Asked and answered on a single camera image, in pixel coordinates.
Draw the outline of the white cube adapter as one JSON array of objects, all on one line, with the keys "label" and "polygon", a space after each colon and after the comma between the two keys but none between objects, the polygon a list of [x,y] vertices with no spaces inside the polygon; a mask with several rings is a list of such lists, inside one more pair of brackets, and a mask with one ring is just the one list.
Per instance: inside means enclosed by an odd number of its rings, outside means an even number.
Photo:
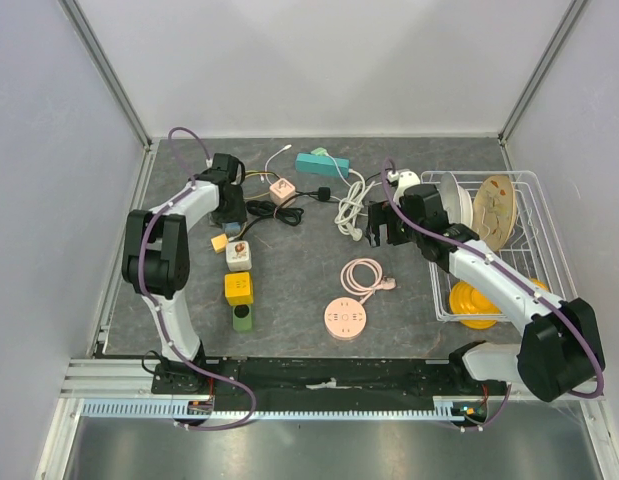
[{"label": "white cube adapter", "polygon": [[231,272],[249,271],[252,268],[252,254],[246,240],[232,241],[225,247],[225,261]]}]

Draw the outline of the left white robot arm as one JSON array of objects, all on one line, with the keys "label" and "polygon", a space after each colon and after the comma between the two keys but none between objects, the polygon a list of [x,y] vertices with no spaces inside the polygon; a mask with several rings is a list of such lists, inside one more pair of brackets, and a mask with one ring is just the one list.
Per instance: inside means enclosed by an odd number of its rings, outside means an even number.
[{"label": "left white robot arm", "polygon": [[131,211],[126,220],[121,272],[150,309],[161,354],[178,362],[174,382],[197,393],[208,382],[204,347],[194,331],[185,296],[190,275],[189,231],[207,219],[231,236],[247,220],[242,161],[217,153],[211,166],[185,187],[149,210]]}]

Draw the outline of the yellow cube socket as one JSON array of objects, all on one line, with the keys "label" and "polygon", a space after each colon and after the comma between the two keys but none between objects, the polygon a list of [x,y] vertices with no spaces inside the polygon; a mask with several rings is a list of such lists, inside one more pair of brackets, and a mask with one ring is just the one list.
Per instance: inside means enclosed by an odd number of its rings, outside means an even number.
[{"label": "yellow cube socket", "polygon": [[230,306],[252,305],[254,288],[248,271],[232,272],[224,277],[224,295]]}]

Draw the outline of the pink round socket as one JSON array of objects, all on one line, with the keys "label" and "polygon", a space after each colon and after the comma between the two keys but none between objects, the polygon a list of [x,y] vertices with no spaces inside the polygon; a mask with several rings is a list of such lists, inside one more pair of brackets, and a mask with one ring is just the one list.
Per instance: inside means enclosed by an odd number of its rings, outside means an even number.
[{"label": "pink round socket", "polygon": [[354,340],[363,332],[366,322],[363,305],[352,298],[336,298],[324,311],[324,325],[328,333],[337,340]]}]

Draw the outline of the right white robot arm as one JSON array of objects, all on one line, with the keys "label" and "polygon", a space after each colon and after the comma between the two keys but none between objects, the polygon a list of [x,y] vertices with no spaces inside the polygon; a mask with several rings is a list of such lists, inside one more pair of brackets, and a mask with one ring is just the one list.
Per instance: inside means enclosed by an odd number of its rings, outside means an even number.
[{"label": "right white robot arm", "polygon": [[411,186],[400,196],[392,183],[382,186],[385,200],[369,207],[371,245],[379,244],[382,228],[391,245],[416,244],[427,261],[483,294],[521,336],[513,345],[479,342],[459,349],[460,360],[446,371],[454,391],[466,394],[482,381],[499,381],[521,383],[544,402],[603,394],[605,360],[590,304],[540,288],[473,230],[450,223],[435,185]]}]

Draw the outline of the green power strip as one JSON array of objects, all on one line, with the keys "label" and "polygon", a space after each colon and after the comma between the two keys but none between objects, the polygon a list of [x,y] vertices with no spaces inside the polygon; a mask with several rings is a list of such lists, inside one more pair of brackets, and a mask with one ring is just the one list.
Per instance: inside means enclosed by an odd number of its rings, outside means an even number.
[{"label": "green power strip", "polygon": [[236,332],[249,332],[253,329],[252,306],[240,304],[232,307],[232,325]]}]

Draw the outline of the orange charger plug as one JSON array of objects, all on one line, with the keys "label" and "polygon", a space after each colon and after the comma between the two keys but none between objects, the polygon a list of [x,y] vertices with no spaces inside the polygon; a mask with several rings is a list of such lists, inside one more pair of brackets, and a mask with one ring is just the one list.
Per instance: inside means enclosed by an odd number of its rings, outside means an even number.
[{"label": "orange charger plug", "polygon": [[210,247],[214,253],[220,254],[226,250],[229,243],[229,238],[226,234],[220,234],[210,239]]}]

